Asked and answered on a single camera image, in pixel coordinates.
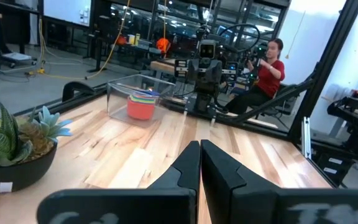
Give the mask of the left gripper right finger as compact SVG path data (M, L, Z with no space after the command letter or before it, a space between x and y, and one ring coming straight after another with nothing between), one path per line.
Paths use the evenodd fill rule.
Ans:
M209 140L201 175L212 224L358 224L357 189L286 189Z

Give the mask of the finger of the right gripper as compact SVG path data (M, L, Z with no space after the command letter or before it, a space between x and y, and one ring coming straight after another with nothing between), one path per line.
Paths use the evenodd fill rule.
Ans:
M186 78L188 73L188 61L176 59L174 65L174 76L177 78Z
M226 74L235 75L238 71L239 63L238 62L227 62L224 70Z

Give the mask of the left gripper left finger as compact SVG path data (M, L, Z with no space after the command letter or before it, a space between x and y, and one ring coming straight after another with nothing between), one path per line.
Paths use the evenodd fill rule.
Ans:
M38 224L197 224L201 148L190 142L146 189L68 189L37 209Z

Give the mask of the red measuring cup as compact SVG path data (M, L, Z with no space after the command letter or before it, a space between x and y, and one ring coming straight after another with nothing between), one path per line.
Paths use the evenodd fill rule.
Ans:
M138 120L149 120L154 115L155 105L132 100L127 101L127 115Z

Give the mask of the clear plastic basket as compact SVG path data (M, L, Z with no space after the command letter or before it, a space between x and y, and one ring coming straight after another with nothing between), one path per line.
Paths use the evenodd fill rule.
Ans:
M173 96L176 85L146 75L136 74L111 80L107 83L107 111L111 118L125 123L148 128L161 120L168 112L162 101ZM157 91L159 96L146 95L143 91ZM127 115L127 101L131 95L155 97L154 115L149 120L138 120Z

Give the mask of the wooden background table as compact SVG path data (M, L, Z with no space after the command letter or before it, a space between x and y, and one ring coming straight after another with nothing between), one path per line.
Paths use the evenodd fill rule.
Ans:
M174 75L175 60L175 58L154 60L150 63L150 69L158 78L163 74Z

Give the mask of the orange background object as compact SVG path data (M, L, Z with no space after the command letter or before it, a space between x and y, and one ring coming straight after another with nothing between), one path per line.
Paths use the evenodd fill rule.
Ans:
M156 48L159 49L163 54L168 52L170 45L170 41L164 37L159 38L159 40L156 42Z

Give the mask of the person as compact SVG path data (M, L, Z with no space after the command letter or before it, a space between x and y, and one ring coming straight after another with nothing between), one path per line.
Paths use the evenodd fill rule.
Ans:
M285 65L279 59L282 49L282 39L276 38L268 42L265 58L260 59L256 84L228 102L225 105L228 112L242 114L250 106L260 106L273 99L281 81L285 79Z

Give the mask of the silver aluminium bar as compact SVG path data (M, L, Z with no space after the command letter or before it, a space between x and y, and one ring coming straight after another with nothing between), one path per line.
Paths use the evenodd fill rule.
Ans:
M306 159L311 159L311 134L310 134L310 119L303 118L301 124L301 152Z

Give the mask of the white board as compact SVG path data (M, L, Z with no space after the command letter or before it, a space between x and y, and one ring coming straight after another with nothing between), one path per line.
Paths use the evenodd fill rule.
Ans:
M88 27L91 3L92 0L43 0L44 16Z

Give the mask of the succulent plant in black pot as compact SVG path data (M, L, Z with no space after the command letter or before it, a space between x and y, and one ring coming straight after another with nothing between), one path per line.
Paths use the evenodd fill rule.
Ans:
M15 117L0 104L0 193L16 192L40 180L52 165L60 136L71 136L67 125L46 106L37 114Z

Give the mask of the white floor stand base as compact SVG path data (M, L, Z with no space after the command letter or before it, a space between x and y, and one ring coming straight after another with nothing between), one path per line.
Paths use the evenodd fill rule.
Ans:
M30 55L12 52L8 54L2 54L1 58L9 63L10 68L14 68L17 63L30 62L32 57Z

